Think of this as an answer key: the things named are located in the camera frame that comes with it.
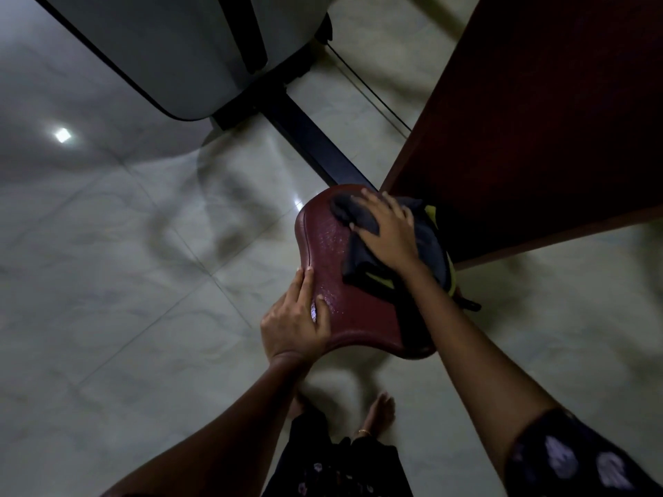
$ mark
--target foot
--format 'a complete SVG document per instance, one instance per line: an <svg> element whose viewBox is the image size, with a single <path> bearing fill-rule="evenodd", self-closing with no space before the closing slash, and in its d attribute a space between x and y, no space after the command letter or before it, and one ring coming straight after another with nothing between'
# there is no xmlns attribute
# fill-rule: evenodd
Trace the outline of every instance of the foot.
<svg viewBox="0 0 663 497"><path fill-rule="evenodd" d="M371 436L377 438L380 434L384 433L394 423L396 418L396 402L386 392L381 392L377 399L371 405L369 414L366 415L364 425L361 426L362 431L359 437L368 436L366 431Z"/></svg>
<svg viewBox="0 0 663 497"><path fill-rule="evenodd" d="M295 394L294 398L292 399L292 403L290 403L290 409L288 410L288 418L289 419L297 418L305 411L309 411L313 408L315 407L313 406L311 401L309 401L308 398L301 392L297 392L297 394Z"/></svg>

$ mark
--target right hand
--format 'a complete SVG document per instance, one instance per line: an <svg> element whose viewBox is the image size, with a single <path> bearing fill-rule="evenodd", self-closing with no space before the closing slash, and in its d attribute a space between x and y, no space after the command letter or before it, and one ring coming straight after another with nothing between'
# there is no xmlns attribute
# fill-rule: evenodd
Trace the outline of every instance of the right hand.
<svg viewBox="0 0 663 497"><path fill-rule="evenodd" d="M403 275L419 261L412 211L409 207L401 207L387 192L383 193L386 202L365 188L361 194L363 198L353 197L353 200L371 212L380 226L380 234L372 234L354 223L350 224L350 228L359 234L378 260Z"/></svg>
<svg viewBox="0 0 663 497"><path fill-rule="evenodd" d="M321 295L316 298L316 321L311 317L313 267L298 268L288 291L262 318L262 344L270 364L285 360L304 368L313 364L325 350L331 333L329 306Z"/></svg>

